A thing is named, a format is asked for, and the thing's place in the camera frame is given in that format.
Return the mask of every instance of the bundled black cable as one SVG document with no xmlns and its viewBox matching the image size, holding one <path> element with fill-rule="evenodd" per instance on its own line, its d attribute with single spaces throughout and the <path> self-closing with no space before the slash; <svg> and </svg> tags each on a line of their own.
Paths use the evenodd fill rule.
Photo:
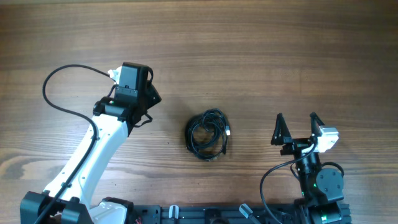
<svg viewBox="0 0 398 224">
<path fill-rule="evenodd" d="M 206 143 L 199 143 L 193 137 L 193 133 L 199 127 L 202 127 L 206 132 L 213 133 L 211 139 Z M 203 114 L 198 114 L 191 118 L 185 127 L 185 143 L 187 149 L 192 152 L 197 158 L 204 161 L 212 161 L 216 159 L 221 153 L 226 153 L 226 145 L 228 136 L 231 134 L 229 130 L 228 120 L 220 109 L 206 110 Z M 201 151 L 213 146 L 217 140 L 223 138 L 221 149 L 216 154 L 202 153 Z"/>
</svg>

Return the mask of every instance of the black cable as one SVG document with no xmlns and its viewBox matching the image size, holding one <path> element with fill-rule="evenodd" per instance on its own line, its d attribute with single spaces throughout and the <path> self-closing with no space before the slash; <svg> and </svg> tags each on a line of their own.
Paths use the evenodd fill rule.
<svg viewBox="0 0 398 224">
<path fill-rule="evenodd" d="M 293 176 L 294 176 L 297 180 L 299 180 L 298 175 L 297 175 L 296 172 L 294 172 L 294 170 L 293 170 L 293 165 L 294 165 L 294 163 L 292 163 L 292 165 L 290 165 L 290 171 L 292 171 Z"/>
<path fill-rule="evenodd" d="M 289 164 L 294 164 L 294 163 L 296 163 L 296 162 L 298 162 L 298 161 L 301 161 L 302 159 L 307 158 L 307 157 L 315 150 L 316 147 L 317 147 L 317 144 L 314 143 L 313 146 L 312 146 L 312 149 L 311 149 L 305 156 L 303 156 L 303 157 L 301 157 L 301 158 L 299 158 L 299 159 L 294 159 L 294 160 L 292 160 L 292 161 L 285 162 L 285 163 L 283 163 L 283 164 L 279 164 L 279 165 L 277 165 L 277 166 L 275 166 L 275 167 L 269 169 L 269 170 L 262 176 L 262 179 L 261 179 L 261 181 L 260 181 L 260 196 L 261 196 L 261 200 L 262 200 L 262 203 L 264 204 L 265 209 L 266 209 L 267 212 L 269 213 L 269 215 L 270 215 L 277 223 L 282 224 L 282 223 L 275 217 L 275 215 L 269 210 L 269 208 L 268 208 L 268 206 L 267 206 L 267 203 L 266 203 L 266 199 L 264 198 L 264 194 L 262 193 L 262 186 L 264 185 L 264 179 L 265 179 L 272 171 L 274 171 L 274 170 L 276 170 L 276 169 L 279 169 L 279 168 L 281 168 L 281 167 L 283 167 L 283 166 L 287 166 L 287 165 L 289 165 Z"/>
<path fill-rule="evenodd" d="M 324 167 L 324 166 L 334 166 L 334 167 L 336 167 L 338 170 L 340 170 L 341 176 L 344 177 L 344 169 L 339 164 L 337 164 L 335 162 L 324 162 L 321 165 L 321 167 Z"/>
<path fill-rule="evenodd" d="M 150 86 L 152 84 L 152 80 L 154 79 L 154 71 L 148 67 L 148 71 L 150 73 L 150 80 L 148 82 L 148 86 Z"/>
<path fill-rule="evenodd" d="M 143 126 L 144 124 L 147 124 L 147 123 L 151 123 L 151 122 L 152 122 L 153 118 L 152 118 L 151 116 L 149 116 L 149 114 L 146 113 L 145 116 L 148 118 L 148 120 L 142 122 L 140 125 L 136 125 L 136 124 L 135 124 L 135 125 L 134 125 L 135 128 L 139 128 L 139 127 Z"/>
<path fill-rule="evenodd" d="M 73 180 L 73 178 L 75 177 L 76 173 L 79 171 L 81 165 L 83 165 L 84 161 L 86 160 L 86 158 L 87 158 L 88 155 L 90 154 L 90 151 L 91 151 L 92 148 L 94 147 L 95 141 L 97 140 L 97 128 L 96 128 L 95 123 L 94 123 L 91 119 L 89 119 L 87 116 L 85 116 L 85 115 L 83 115 L 83 114 L 80 114 L 80 113 L 77 113 L 77 112 L 74 112 L 74 111 L 70 111 L 70 110 L 61 108 L 61 107 L 59 107 L 59 106 L 57 106 L 57 105 L 54 105 L 54 104 L 51 103 L 51 101 L 47 98 L 47 95 L 46 95 L 46 93 L 45 93 L 45 87 L 47 86 L 47 82 L 49 81 L 49 79 L 50 79 L 55 73 L 57 73 L 58 71 L 60 71 L 60 70 L 62 70 L 62 69 L 65 69 L 65 68 L 70 68 L 70 67 L 87 68 L 87 69 L 92 70 L 92 71 L 94 71 L 94 72 L 98 72 L 98 73 L 100 73 L 100 74 L 102 74 L 102 75 L 104 75 L 104 76 L 106 76 L 106 77 L 109 77 L 109 75 L 108 75 L 107 73 L 101 72 L 101 71 L 99 71 L 99 70 L 97 70 L 97 69 L 95 69 L 95 68 L 91 68 L 91 67 L 89 67 L 89 66 L 85 66 L 85 65 L 64 65 L 64 66 L 62 66 L 62 67 L 59 67 L 59 68 L 55 69 L 55 70 L 54 70 L 52 73 L 50 73 L 50 74 L 48 75 L 48 77 L 44 80 L 44 83 L 43 83 L 43 98 L 44 98 L 44 100 L 45 100 L 50 106 L 52 106 L 53 108 L 55 108 L 55 109 L 57 109 L 57 110 L 60 110 L 60 111 L 66 112 L 66 113 L 70 113 L 70 114 L 73 114 L 73 115 L 76 115 L 76 116 L 79 116 L 79 117 L 85 119 L 86 121 L 88 121 L 88 122 L 91 124 L 91 126 L 93 127 L 93 138 L 92 138 L 92 140 L 91 140 L 90 145 L 88 146 L 88 149 L 87 149 L 86 153 L 85 153 L 84 156 L 81 158 L 80 162 L 77 164 L 77 166 L 75 167 L 75 169 L 73 170 L 73 172 L 70 174 L 70 176 L 68 177 L 68 179 L 67 179 L 64 183 L 62 183 L 61 189 L 60 189 L 60 190 L 57 192 L 57 194 L 53 197 L 53 199 L 50 201 L 50 203 L 47 204 L 47 206 L 43 209 L 43 211 L 42 211 L 42 213 L 39 215 L 39 217 L 37 217 L 36 221 L 34 222 L 35 224 L 39 224 L 39 223 L 43 220 L 43 218 L 46 217 L 46 216 L 48 215 L 48 212 L 49 212 L 50 209 L 53 207 L 54 203 L 55 203 L 55 202 L 57 201 L 57 199 L 61 196 L 61 194 L 65 191 L 65 189 L 66 189 L 67 187 L 69 187 L 70 182 Z"/>
<path fill-rule="evenodd" d="M 206 143 L 199 143 L 193 133 L 199 127 L 203 127 L 206 132 L 213 133 L 211 139 Z M 228 135 L 230 134 L 228 120 L 220 109 L 206 110 L 203 114 L 192 117 L 185 127 L 185 143 L 187 149 L 197 158 L 204 161 L 212 161 L 221 153 L 226 153 Z M 201 151 L 213 146 L 217 140 L 223 138 L 221 149 L 216 154 L 202 153 Z"/>
<path fill-rule="evenodd" d="M 107 97 L 110 97 L 112 95 L 113 90 L 116 88 L 116 84 L 112 86 L 111 91 L 106 95 Z"/>
</svg>

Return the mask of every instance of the cable connector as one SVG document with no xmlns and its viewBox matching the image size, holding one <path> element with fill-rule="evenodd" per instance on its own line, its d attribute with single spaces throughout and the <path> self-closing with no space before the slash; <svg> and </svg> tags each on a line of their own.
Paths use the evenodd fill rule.
<svg viewBox="0 0 398 224">
<path fill-rule="evenodd" d="M 231 130 L 229 130 L 229 125 L 225 126 L 225 133 L 227 136 L 231 135 Z"/>
<path fill-rule="evenodd" d="M 108 71 L 109 77 L 114 80 L 115 84 L 119 84 L 121 72 L 122 72 L 122 66 L 120 66 L 117 69 L 110 69 Z"/>
<path fill-rule="evenodd" d="M 325 125 L 319 126 L 319 131 L 321 136 L 318 137 L 318 145 L 315 152 L 325 152 L 335 145 L 339 132 L 335 127 Z"/>
</svg>

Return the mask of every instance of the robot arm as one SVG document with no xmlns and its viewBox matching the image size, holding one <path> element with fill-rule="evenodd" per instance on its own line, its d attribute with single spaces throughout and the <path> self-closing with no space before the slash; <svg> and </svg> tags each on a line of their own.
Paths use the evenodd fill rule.
<svg viewBox="0 0 398 224">
<path fill-rule="evenodd" d="M 124 223 L 132 210 L 132 205 L 120 201 L 102 202 L 90 210 L 90 202 L 113 154 L 125 142 L 133 128 L 152 121 L 147 110 L 159 103 L 161 98 L 152 85 L 153 71 L 148 66 L 125 62 L 121 68 L 110 72 L 118 84 L 114 98 L 105 96 L 95 103 L 94 116 L 91 119 L 95 125 L 88 128 L 59 175 L 41 194 L 26 194 L 21 202 L 21 223 L 58 223 L 56 219 L 59 216 L 53 217 L 58 212 L 62 212 L 59 220 L 61 223 Z M 149 120 L 137 125 L 144 115 Z M 95 144 L 84 159 L 94 131 L 97 132 Z M 79 170 L 73 175 L 82 159 L 84 161 Z M 65 183 L 71 176 L 72 181 L 66 186 Z"/>
<path fill-rule="evenodd" d="M 90 155 L 73 178 L 70 187 L 60 196 L 60 199 L 65 201 L 69 201 L 72 197 L 79 198 L 79 203 L 86 205 L 87 210 L 90 209 L 91 197 L 93 196 L 95 187 L 108 165 L 109 160 L 119 146 L 125 142 L 128 136 L 126 122 L 118 121 L 118 118 L 115 116 L 101 114 L 99 116 L 93 116 L 92 120 L 98 128 L 97 142 L 91 150 Z M 89 127 L 83 140 L 66 166 L 61 170 L 58 176 L 44 188 L 44 191 L 49 192 L 50 197 L 55 196 L 61 189 L 62 183 L 71 175 L 73 169 L 77 166 L 90 145 L 92 136 L 93 128 Z"/>
<path fill-rule="evenodd" d="M 310 214 L 307 217 L 303 216 L 302 219 L 306 223 L 340 222 L 344 215 L 337 201 L 344 199 L 344 172 L 338 164 L 334 162 L 322 164 L 319 158 L 319 153 L 334 146 L 339 138 L 339 132 L 333 126 L 325 126 L 317 114 L 312 113 L 310 117 L 311 136 L 293 139 L 282 114 L 278 114 L 271 144 L 283 145 L 280 150 L 282 156 L 294 156 L 297 179 L 303 196 L 295 200 L 294 204 L 299 206 L 304 213 Z M 323 169 L 325 165 L 335 166 L 341 173 L 335 169 Z"/>
</svg>

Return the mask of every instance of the wood grain surface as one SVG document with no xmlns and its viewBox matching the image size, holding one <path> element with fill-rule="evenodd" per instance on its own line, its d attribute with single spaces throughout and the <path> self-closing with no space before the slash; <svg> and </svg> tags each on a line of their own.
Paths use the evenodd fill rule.
<svg viewBox="0 0 398 224">
<path fill-rule="evenodd" d="M 154 69 L 163 101 L 133 130 L 92 204 L 259 205 L 261 176 L 290 160 L 270 145 L 277 113 L 295 138 L 309 114 L 340 140 L 321 160 L 342 165 L 354 223 L 398 223 L 398 7 L 396 1 L 162 1 L 0 6 L 0 223 L 19 223 L 28 190 L 41 192 L 88 123 L 42 99 L 55 68 Z M 57 105 L 92 115 L 112 82 L 82 69 L 50 80 Z M 185 149 L 188 119 L 220 108 L 231 124 L 225 156 Z M 301 196 L 289 168 L 266 179 L 268 202 Z"/>
</svg>

